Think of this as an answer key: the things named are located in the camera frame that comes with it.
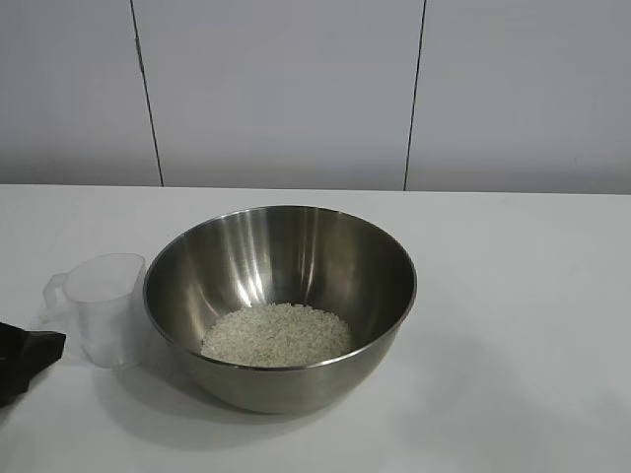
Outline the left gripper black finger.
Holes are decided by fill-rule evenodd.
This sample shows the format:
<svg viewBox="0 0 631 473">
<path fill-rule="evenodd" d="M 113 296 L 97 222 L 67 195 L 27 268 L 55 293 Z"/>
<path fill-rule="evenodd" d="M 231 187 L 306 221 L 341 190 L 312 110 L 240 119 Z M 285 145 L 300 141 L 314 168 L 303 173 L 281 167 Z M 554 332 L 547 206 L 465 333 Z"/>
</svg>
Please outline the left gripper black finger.
<svg viewBox="0 0 631 473">
<path fill-rule="evenodd" d="M 31 381 L 62 358 L 66 335 L 1 323 L 1 406 L 13 404 Z"/>
</svg>

